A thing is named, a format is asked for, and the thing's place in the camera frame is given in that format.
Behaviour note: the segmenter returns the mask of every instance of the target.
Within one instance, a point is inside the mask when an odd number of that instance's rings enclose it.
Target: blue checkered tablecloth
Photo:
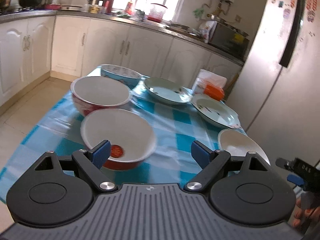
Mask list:
[[[172,107],[155,101],[146,92],[142,81],[133,90],[132,101],[122,108],[148,121],[158,145],[156,151],[135,169],[112,171],[101,168],[118,185],[127,182],[179,183],[183,186],[201,171],[191,157],[191,143],[199,140],[211,149],[218,149],[221,129],[201,119],[191,104]],[[45,151],[70,155],[85,148],[80,135],[82,120],[69,91],[24,138],[0,172],[2,202],[5,203],[9,188]]]

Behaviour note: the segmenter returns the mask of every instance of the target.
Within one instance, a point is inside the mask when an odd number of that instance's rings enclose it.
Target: hand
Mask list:
[[[300,219],[302,218],[302,209],[301,209],[301,199],[300,198],[297,199],[296,206],[298,206],[299,209],[294,214],[295,219],[292,222],[292,226],[294,228],[297,228],[301,224]],[[313,209],[306,209],[304,211],[305,217],[309,217],[313,210],[314,210],[314,208]],[[319,220],[320,220],[320,207],[316,208],[316,210],[312,213],[310,219],[313,222],[316,222],[316,223],[319,222]]]

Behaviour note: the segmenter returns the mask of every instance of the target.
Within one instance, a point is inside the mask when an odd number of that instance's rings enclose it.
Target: gray ribbed panel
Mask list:
[[[14,224],[1,235],[8,240],[298,240],[288,224],[247,228],[224,221],[200,194],[189,194],[177,184],[124,184],[112,194],[101,194],[90,211],[68,225],[28,228]]]

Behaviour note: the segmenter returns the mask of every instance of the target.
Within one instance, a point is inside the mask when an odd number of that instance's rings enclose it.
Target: red circular label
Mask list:
[[[123,149],[119,145],[111,145],[111,154],[110,156],[113,158],[119,158],[123,155]]]

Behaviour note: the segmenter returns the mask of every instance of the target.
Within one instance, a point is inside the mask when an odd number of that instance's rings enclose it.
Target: blue bowl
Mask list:
[[[118,80],[130,89],[136,87],[142,77],[140,73],[126,67],[108,64],[99,67],[101,68],[101,76]]]

